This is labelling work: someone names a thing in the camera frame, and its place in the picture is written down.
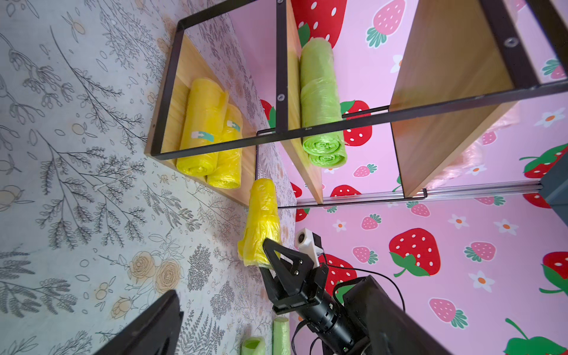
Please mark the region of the green trash bag roll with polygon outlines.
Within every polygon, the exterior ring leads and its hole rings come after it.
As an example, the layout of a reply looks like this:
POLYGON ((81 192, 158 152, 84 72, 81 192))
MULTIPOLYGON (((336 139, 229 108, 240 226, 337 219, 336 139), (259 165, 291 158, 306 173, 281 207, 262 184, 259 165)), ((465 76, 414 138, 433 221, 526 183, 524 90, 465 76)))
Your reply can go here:
POLYGON ((273 355, 291 355, 291 337, 289 319, 277 317, 273 321, 273 355))
MULTIPOLYGON (((313 38, 303 47, 300 86, 303 127, 342 121, 334 54, 331 44, 324 38, 313 38)), ((305 137, 303 149, 312 155, 341 154, 347 157, 341 131, 305 137)))
POLYGON ((249 337, 241 345, 241 355, 265 355, 266 342, 263 337, 249 337))
POLYGON ((309 159, 313 165, 324 169, 336 169, 342 167, 347 162, 347 157, 341 154, 330 154, 330 155, 309 154, 309 159))

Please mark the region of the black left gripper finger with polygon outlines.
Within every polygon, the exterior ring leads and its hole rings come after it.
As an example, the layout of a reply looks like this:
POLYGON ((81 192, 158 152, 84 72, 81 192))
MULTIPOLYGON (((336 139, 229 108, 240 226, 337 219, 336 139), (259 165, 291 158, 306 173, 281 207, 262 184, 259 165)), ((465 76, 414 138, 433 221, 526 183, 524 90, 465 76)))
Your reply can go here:
POLYGON ((169 290, 100 348, 96 355, 173 355, 182 322, 183 312, 177 292, 169 290))

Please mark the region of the pink trash bag roll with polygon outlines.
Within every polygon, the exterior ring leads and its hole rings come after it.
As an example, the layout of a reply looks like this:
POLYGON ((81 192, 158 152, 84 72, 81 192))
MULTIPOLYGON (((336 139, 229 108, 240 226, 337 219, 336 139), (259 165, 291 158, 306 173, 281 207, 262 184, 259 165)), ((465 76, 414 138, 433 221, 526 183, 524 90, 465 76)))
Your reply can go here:
POLYGON ((507 111, 497 109, 501 113, 499 119, 493 123, 477 140, 462 152, 451 164, 445 167, 427 186, 427 189, 436 189, 449 183, 450 180, 465 175, 470 170, 480 167, 484 163, 482 147, 496 140, 496 132, 514 126, 520 122, 519 102, 505 104, 507 111))

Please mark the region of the three-tier wooden shelf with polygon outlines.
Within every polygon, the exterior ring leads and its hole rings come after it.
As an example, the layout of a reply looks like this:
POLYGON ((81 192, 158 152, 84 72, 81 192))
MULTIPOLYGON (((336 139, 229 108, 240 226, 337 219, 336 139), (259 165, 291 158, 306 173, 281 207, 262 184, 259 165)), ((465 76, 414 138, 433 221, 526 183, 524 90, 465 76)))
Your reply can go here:
POLYGON ((316 204, 380 192, 393 179, 411 198, 508 103, 519 102, 520 122, 497 143, 520 152, 494 178, 545 178, 562 155, 553 147, 567 140, 554 115, 530 115, 542 100, 567 105, 565 1, 224 1, 181 19, 174 34, 145 152, 175 168, 179 158, 241 148, 241 187, 221 194, 243 206, 261 170, 287 163, 316 204), (300 59, 313 38, 332 46, 342 121, 303 127, 300 59), (197 78, 229 94, 242 139, 179 149, 197 78), (523 121, 545 140, 513 135, 523 121), (346 164, 316 167, 303 139, 337 131, 346 164))

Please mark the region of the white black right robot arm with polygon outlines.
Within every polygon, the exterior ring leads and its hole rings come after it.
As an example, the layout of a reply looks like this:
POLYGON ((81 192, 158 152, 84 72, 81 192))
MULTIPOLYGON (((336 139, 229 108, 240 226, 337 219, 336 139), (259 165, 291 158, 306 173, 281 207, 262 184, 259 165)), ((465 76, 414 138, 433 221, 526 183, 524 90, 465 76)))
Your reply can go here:
POLYGON ((295 312, 322 341, 324 354, 447 354, 397 306, 372 276, 352 280, 342 300, 325 290, 328 266, 266 239, 261 274, 275 314, 295 312))

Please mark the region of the yellow trash bag roll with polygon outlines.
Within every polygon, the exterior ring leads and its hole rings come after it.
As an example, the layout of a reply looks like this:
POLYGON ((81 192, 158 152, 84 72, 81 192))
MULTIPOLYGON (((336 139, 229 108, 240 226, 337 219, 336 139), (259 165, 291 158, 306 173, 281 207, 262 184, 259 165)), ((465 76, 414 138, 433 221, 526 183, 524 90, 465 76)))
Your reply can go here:
MULTIPOLYGON (((242 139, 242 128, 241 111, 235 105, 229 104, 221 136, 222 142, 242 139)), ((207 183, 219 189, 239 189, 241 187, 242 156, 241 148, 219 152, 217 168, 207 176, 207 183)))
POLYGON ((238 254, 244 266, 271 268, 263 250, 265 240, 282 243, 277 194, 272 180, 256 180, 251 188, 244 237, 238 242, 238 254))
MULTIPOLYGON (((208 146, 221 142, 221 135, 229 103, 229 94, 209 78, 192 82, 186 106, 186 120, 180 141, 180 150, 208 146)), ((178 171, 185 175, 204 177, 217 168, 217 152, 179 158, 178 171)))

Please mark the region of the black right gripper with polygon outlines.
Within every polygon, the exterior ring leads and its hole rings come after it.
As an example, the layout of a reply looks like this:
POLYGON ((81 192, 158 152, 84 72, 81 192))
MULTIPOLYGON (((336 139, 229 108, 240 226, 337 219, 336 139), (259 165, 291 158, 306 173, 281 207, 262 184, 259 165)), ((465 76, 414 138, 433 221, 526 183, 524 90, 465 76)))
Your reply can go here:
POLYGON ((327 267, 313 269, 307 255, 270 240, 263 241, 270 267, 260 273, 277 315, 295 312, 334 354, 355 346, 355 326, 345 308, 325 290, 327 267))

